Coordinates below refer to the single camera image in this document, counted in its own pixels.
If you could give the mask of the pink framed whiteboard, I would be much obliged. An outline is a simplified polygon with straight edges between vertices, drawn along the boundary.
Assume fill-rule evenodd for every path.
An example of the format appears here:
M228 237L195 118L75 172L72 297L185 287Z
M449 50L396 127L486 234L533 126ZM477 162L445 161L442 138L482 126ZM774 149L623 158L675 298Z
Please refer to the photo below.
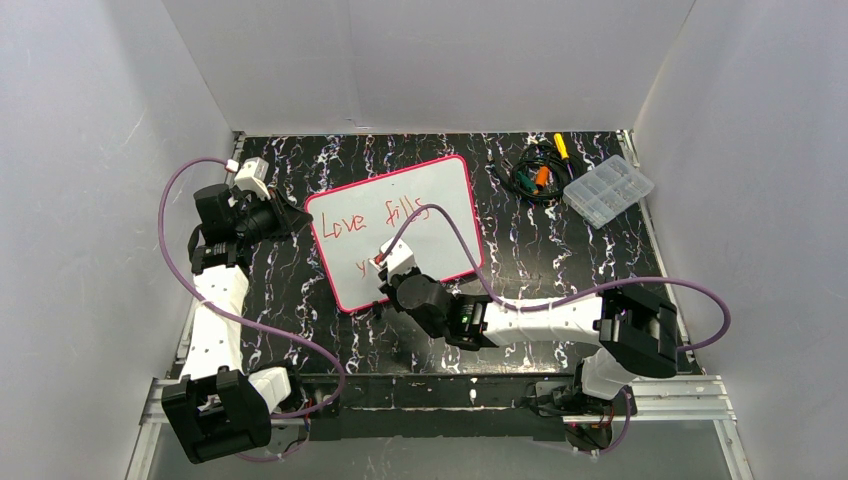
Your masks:
M484 264L471 175L451 155L310 196L304 205L338 308L385 301L370 262L395 235L441 281Z

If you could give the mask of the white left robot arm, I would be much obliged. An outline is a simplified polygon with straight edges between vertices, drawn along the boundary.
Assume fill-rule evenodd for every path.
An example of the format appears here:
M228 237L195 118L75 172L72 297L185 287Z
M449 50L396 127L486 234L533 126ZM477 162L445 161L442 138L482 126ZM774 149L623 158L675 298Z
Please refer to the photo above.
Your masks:
M263 240L284 241L311 216L273 187L216 184L194 195L200 223L187 245L192 285L204 297L194 313L180 380L164 388L162 406L194 464L269 444L271 417L305 405L289 361L242 369L241 325L249 257Z

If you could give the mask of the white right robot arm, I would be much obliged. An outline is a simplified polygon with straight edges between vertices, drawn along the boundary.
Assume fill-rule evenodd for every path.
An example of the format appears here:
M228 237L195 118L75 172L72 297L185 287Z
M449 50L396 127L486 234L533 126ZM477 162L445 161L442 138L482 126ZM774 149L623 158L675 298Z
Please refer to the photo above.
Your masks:
M639 285L623 285L559 304L553 299L497 303L488 295L453 294L413 267L382 274L380 290L430 337L461 350L516 343L596 346L575 371L575 391L609 401L638 377L677 373L677 308Z

